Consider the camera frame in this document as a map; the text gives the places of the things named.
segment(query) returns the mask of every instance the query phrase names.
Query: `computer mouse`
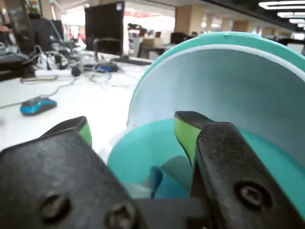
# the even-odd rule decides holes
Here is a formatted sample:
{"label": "computer mouse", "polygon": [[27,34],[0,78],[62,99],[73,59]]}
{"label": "computer mouse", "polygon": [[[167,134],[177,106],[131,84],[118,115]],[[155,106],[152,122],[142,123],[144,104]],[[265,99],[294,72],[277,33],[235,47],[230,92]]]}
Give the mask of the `computer mouse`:
{"label": "computer mouse", "polygon": [[116,63],[114,62],[103,62],[103,63],[98,63],[95,66],[95,69],[101,73],[103,72],[117,72],[119,70],[119,67]]}
{"label": "computer mouse", "polygon": [[48,97],[36,97],[22,103],[20,111],[25,116],[38,115],[57,106],[57,102]]}

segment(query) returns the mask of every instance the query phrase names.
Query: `computer monitor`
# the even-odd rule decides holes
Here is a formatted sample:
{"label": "computer monitor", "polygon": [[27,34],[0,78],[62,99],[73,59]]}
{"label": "computer monitor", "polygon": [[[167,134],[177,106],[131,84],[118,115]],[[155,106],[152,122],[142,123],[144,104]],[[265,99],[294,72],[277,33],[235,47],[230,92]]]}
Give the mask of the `computer monitor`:
{"label": "computer monitor", "polygon": [[[34,31],[35,44],[39,45],[43,51],[51,51],[52,44],[55,40],[63,40],[63,27],[61,21],[48,20],[41,16],[31,16],[30,22]],[[58,31],[60,39],[51,22]]]}
{"label": "computer monitor", "polygon": [[85,8],[87,50],[93,51],[93,41],[99,38],[104,40],[98,51],[122,55],[124,8],[123,1]]}
{"label": "computer monitor", "polygon": [[34,32],[27,15],[24,0],[5,0],[5,6],[10,18],[16,42],[21,52],[28,54],[35,45]]}

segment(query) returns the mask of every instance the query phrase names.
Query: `blue computer mouse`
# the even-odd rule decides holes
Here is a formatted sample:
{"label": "blue computer mouse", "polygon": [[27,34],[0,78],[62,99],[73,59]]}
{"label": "blue computer mouse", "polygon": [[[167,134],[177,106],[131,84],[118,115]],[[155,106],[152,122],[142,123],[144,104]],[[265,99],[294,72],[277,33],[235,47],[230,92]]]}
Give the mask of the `blue computer mouse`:
{"label": "blue computer mouse", "polygon": [[38,115],[57,106],[57,102],[48,97],[37,97],[22,103],[20,111],[23,115]]}

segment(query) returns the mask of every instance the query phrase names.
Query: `keyboard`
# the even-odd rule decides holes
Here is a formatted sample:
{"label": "keyboard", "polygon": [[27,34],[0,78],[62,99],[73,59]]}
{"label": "keyboard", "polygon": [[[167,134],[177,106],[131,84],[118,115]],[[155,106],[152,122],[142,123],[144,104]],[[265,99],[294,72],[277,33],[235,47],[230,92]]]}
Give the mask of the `keyboard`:
{"label": "keyboard", "polygon": [[136,60],[131,60],[128,58],[123,58],[123,57],[114,58],[114,59],[111,59],[111,61],[121,62],[121,63],[130,63],[130,64],[134,64],[134,65],[139,65],[139,66],[146,66],[146,65],[151,64],[151,62],[148,62],[148,61],[136,61]]}

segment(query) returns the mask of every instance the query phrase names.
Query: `white desk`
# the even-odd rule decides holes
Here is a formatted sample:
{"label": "white desk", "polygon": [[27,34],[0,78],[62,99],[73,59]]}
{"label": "white desk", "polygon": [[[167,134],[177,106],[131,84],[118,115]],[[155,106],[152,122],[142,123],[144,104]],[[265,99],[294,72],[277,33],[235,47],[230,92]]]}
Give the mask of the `white desk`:
{"label": "white desk", "polygon": [[[64,120],[84,115],[90,125],[92,147],[99,153],[112,137],[126,128],[133,90],[148,68],[118,65],[124,72],[112,73],[110,80],[108,74],[96,73],[94,79],[102,86],[82,75],[73,85],[61,88],[50,97],[58,103],[57,107],[39,115],[23,116],[20,105],[0,109],[0,150],[35,139]],[[19,79],[0,82],[0,106],[50,94],[71,80],[73,78],[31,85],[21,84]],[[100,157],[106,161],[108,155]]]}

